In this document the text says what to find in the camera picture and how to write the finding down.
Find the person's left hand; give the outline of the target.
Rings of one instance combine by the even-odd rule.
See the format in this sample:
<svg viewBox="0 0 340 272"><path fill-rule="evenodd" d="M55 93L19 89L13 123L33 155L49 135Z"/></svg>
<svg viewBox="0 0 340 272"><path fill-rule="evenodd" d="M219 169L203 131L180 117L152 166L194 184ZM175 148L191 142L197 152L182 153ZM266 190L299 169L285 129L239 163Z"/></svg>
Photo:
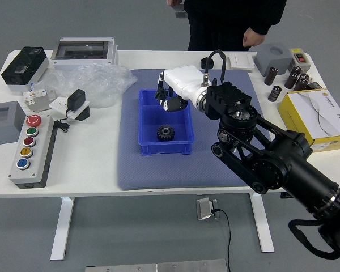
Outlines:
<svg viewBox="0 0 340 272"><path fill-rule="evenodd" d="M248 28L243 35L243 47L255 47L262 44L266 39L265 35L261 35L251 28Z"/></svg>

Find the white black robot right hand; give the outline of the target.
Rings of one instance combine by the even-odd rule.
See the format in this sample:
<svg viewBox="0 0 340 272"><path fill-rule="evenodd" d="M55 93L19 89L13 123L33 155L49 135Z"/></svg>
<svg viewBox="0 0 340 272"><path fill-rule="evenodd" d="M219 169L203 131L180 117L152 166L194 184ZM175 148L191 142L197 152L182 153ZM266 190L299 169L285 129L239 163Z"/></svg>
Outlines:
<svg viewBox="0 0 340 272"><path fill-rule="evenodd" d="M195 66L164 70L159 74L155 99L167 112L183 110L191 101L200 112L205 111L206 93L210 83Z"/></svg>

